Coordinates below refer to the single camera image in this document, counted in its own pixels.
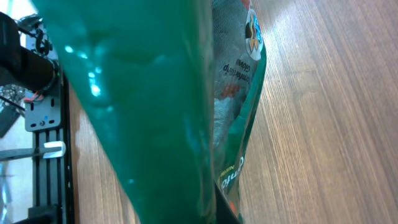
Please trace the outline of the green snack bag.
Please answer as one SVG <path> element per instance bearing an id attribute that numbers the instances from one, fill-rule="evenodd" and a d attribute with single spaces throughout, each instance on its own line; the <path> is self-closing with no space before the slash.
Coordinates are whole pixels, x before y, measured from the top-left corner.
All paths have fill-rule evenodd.
<path id="1" fill-rule="evenodd" d="M 251 0 L 35 0 L 141 223 L 234 215 L 267 55 Z"/>

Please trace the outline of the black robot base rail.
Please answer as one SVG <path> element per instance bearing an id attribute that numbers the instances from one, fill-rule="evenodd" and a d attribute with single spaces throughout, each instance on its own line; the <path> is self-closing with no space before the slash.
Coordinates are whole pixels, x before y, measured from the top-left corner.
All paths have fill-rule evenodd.
<path id="1" fill-rule="evenodd" d="M 58 80 L 47 91 L 26 89 L 24 99 L 25 128 L 33 135 L 33 146 L 45 151 L 32 158 L 33 206 L 28 217 L 39 223 L 73 224 L 68 82 L 54 47 L 48 58 L 59 65 Z"/>

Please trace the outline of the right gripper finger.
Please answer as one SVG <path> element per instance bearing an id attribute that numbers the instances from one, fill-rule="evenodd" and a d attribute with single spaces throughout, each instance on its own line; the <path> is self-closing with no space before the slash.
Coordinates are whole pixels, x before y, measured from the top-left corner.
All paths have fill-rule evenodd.
<path id="1" fill-rule="evenodd" d="M 217 224 L 241 224 L 238 218 L 234 215 L 224 198 L 221 190 L 215 184 L 216 195 L 216 223 Z"/>

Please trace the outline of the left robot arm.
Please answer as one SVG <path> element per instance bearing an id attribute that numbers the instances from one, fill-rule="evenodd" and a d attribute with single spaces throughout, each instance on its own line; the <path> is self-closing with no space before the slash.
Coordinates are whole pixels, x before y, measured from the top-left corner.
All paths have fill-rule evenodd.
<path id="1" fill-rule="evenodd" d="M 43 92 L 58 80 L 59 65 L 48 58 L 53 50 L 37 14 L 15 21 L 1 13 L 1 85 L 16 84 Z"/>

